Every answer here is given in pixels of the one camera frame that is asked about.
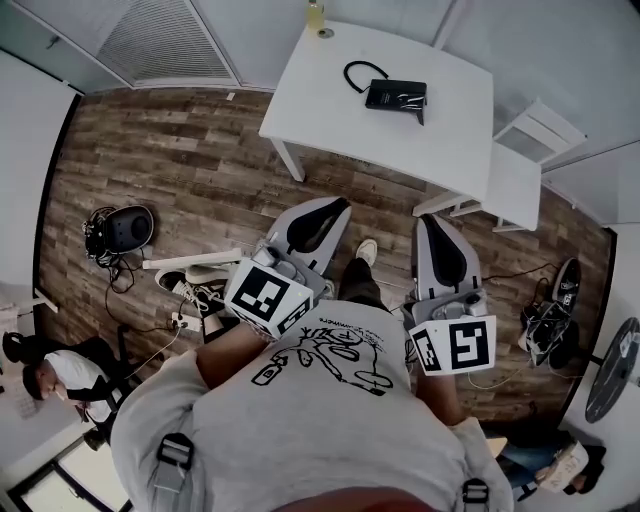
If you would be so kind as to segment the white table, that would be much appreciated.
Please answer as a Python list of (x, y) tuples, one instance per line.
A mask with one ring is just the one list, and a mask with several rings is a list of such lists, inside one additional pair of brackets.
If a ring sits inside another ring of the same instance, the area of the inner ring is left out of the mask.
[[(398, 35), (341, 22), (326, 26), (330, 38), (302, 31), (259, 130), (290, 174), (304, 180), (297, 149), (308, 147), (483, 201), (491, 162), (492, 75)], [(377, 65), (393, 79), (425, 83), (424, 120), (366, 108), (364, 96), (343, 76), (356, 60)]]

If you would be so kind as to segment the cardboard box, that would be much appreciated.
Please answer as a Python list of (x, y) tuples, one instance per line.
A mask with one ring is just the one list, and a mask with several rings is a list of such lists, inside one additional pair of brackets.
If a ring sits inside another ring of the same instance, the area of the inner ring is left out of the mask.
[(553, 493), (562, 492), (589, 463), (586, 448), (574, 441), (557, 452), (552, 464), (536, 475), (536, 485)]

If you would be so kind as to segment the person's left forearm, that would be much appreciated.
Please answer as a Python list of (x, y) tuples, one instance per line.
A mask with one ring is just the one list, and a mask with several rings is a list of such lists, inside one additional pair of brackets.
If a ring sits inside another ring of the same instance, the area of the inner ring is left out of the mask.
[(247, 323), (240, 323), (196, 350), (198, 371), (210, 390), (224, 384), (250, 364), (272, 338)]

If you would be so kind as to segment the person's right forearm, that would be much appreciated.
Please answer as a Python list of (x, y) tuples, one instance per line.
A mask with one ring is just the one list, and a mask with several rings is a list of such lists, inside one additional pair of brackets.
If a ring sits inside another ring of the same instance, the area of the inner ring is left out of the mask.
[(415, 394), (444, 425), (452, 427), (466, 419), (454, 375), (419, 374)]

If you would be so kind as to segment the white desk foot bar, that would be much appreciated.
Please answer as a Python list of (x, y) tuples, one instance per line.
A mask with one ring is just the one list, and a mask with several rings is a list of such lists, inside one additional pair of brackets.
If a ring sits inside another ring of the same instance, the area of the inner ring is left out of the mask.
[(193, 256), (182, 256), (159, 260), (144, 260), (142, 268), (145, 270), (163, 270), (187, 268), (190, 266), (215, 266), (239, 261), (243, 257), (242, 250), (234, 248), (228, 251), (207, 253)]

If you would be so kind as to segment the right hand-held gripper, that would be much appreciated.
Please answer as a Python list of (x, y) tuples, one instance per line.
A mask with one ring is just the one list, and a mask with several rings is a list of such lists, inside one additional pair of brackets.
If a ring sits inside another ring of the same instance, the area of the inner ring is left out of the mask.
[[(496, 317), (488, 312), (486, 291), (478, 289), (475, 249), (451, 224), (431, 214), (417, 219), (412, 243), (417, 297), (431, 298), (403, 306), (405, 330), (422, 371), (456, 375), (492, 368)], [(446, 293), (460, 294), (433, 299)]]

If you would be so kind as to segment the louvered panel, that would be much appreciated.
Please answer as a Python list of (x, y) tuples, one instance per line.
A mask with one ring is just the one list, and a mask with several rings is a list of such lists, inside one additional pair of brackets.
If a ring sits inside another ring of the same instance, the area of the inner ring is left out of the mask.
[(235, 83), (191, 0), (128, 0), (97, 59), (133, 87)]

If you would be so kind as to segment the white shoe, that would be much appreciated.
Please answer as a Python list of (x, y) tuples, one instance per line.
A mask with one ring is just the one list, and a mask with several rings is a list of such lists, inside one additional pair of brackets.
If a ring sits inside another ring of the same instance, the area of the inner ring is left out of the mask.
[(376, 261), (378, 253), (378, 244), (374, 239), (363, 240), (355, 253), (356, 258), (364, 260), (369, 267), (372, 267)]

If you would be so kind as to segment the black office chair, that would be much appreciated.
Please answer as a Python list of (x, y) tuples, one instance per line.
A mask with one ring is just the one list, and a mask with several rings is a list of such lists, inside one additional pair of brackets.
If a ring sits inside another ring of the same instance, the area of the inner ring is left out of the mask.
[[(21, 363), (23, 368), (32, 363), (40, 361), (46, 354), (58, 350), (71, 350), (77, 352), (81, 356), (90, 359), (96, 363), (109, 377), (110, 384), (104, 387), (102, 391), (93, 391), (92, 394), (96, 399), (108, 399), (111, 397), (111, 391), (115, 388), (122, 393), (121, 401), (115, 406), (117, 413), (118, 407), (124, 398), (132, 391), (130, 382), (136, 380), (136, 377), (127, 377), (131, 372), (125, 360), (118, 360), (109, 344), (100, 337), (89, 338), (79, 344), (65, 345), (61, 342), (51, 340), (46, 337), (36, 335), (24, 336), (17, 332), (6, 332), (3, 335), (2, 348), (5, 355), (12, 363)], [(87, 421), (93, 423), (85, 415), (85, 413), (76, 408)], [(96, 451), (102, 445), (110, 442), (111, 427), (95, 427), (83, 434), (85, 444)]]

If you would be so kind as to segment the black sneaker with white label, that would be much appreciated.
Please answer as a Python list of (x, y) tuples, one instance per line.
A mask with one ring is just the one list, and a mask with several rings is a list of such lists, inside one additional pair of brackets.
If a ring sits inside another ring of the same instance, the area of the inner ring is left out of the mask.
[(577, 258), (568, 259), (557, 272), (551, 292), (551, 300), (567, 314), (571, 314), (577, 302), (581, 283), (581, 266)]

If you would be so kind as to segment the dark trouser leg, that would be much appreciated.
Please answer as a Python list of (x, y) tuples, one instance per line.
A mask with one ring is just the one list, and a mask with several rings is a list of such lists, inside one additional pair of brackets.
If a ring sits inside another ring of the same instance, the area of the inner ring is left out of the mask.
[(345, 267), (340, 279), (337, 299), (389, 313), (381, 300), (381, 291), (372, 277), (371, 267), (362, 257), (354, 257)]

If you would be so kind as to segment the black and white sneaker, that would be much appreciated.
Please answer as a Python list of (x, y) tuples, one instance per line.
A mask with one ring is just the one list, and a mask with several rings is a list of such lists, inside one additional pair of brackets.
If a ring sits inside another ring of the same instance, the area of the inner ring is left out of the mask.
[(191, 303), (202, 318), (224, 308), (225, 279), (194, 283), (187, 280), (187, 274), (183, 270), (159, 270), (155, 275), (155, 281), (164, 290)]

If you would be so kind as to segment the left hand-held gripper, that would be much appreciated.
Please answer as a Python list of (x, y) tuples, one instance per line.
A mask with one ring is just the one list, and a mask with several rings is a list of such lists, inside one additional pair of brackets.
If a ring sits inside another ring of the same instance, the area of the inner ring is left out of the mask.
[[(226, 310), (267, 336), (281, 338), (325, 295), (327, 285), (320, 274), (350, 216), (345, 198), (315, 199), (282, 213), (272, 234), (285, 251), (274, 241), (263, 241), (253, 256), (234, 264), (224, 293)], [(289, 254), (293, 252), (299, 258)]]

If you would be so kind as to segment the grey printed t-shirt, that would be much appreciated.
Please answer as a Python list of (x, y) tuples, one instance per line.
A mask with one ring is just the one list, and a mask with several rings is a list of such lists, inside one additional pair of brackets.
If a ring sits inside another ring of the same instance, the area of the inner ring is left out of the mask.
[(323, 301), (212, 390), (197, 349), (117, 414), (112, 457), (137, 512), (472, 512), (472, 479), (481, 512), (514, 512), (477, 419), (444, 425), (412, 391), (390, 313)]

